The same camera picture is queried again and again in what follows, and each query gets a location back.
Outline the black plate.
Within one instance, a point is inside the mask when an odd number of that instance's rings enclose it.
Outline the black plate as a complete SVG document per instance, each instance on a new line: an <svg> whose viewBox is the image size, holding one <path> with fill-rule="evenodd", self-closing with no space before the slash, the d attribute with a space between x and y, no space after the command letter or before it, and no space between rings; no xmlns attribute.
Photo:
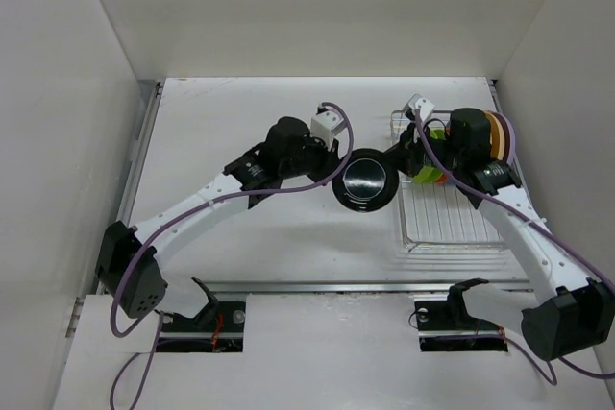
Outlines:
<svg viewBox="0 0 615 410"><path fill-rule="evenodd" d="M370 213L387 206L399 185L398 171L383 152L361 148L351 152L346 166L332 180L332 192L345 208Z"/></svg>

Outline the green plate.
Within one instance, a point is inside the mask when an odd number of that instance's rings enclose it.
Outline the green plate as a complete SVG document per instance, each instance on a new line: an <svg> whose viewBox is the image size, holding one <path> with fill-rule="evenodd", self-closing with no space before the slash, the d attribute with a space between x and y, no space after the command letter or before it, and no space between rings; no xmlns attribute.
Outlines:
<svg viewBox="0 0 615 410"><path fill-rule="evenodd" d="M445 140L446 133L443 129L433 129L430 131L430 137L435 140Z"/></svg>
<svg viewBox="0 0 615 410"><path fill-rule="evenodd" d="M442 176L442 172L434 167L424 166L413 178L413 183L435 183Z"/></svg>

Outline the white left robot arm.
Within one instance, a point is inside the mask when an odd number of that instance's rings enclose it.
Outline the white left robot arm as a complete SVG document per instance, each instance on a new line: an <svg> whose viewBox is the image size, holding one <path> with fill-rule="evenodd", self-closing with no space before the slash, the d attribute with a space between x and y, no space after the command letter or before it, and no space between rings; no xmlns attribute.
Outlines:
<svg viewBox="0 0 615 410"><path fill-rule="evenodd" d="M172 282L164 277L164 267L216 225L287 193L284 181L306 177L310 188L332 181L349 161L339 155L337 138L352 131L348 119L332 110L317 113L309 123L282 117L263 141L188 198L137 225L109 225L95 275L112 294L114 309L135 320L164 310L182 316L194 329L209 327L215 307L204 283Z"/></svg>

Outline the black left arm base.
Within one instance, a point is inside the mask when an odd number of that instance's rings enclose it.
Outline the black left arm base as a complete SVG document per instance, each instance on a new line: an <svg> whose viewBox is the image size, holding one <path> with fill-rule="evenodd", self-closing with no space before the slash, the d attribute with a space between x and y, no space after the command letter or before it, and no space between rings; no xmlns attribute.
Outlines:
<svg viewBox="0 0 615 410"><path fill-rule="evenodd" d="M200 279L194 277L192 281L208 303L193 318L167 314L168 321L163 323L156 352L243 352L246 297L223 294L219 298Z"/></svg>

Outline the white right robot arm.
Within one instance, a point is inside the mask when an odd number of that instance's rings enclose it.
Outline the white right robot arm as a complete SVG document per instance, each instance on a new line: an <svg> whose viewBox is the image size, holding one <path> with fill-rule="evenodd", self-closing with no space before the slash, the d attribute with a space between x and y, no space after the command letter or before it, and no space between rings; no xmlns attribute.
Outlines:
<svg viewBox="0 0 615 410"><path fill-rule="evenodd" d="M495 111L404 108L391 115L394 143L385 157L414 182L435 173L455 186L499 234L523 269L532 296L484 278L450 287L447 329L485 322L523 336L544 361L605 342L614 321L614 286L556 239L534 210L512 163L515 133Z"/></svg>

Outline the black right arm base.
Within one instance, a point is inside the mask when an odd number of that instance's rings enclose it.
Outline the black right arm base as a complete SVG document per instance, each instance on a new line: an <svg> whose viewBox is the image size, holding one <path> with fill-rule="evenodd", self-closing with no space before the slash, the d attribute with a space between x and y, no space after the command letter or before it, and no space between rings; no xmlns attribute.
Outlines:
<svg viewBox="0 0 615 410"><path fill-rule="evenodd" d="M482 278L462 281L449 288L445 298L417 298L408 323L418 331L421 352L508 352L501 327L471 317L462 294L487 284Z"/></svg>

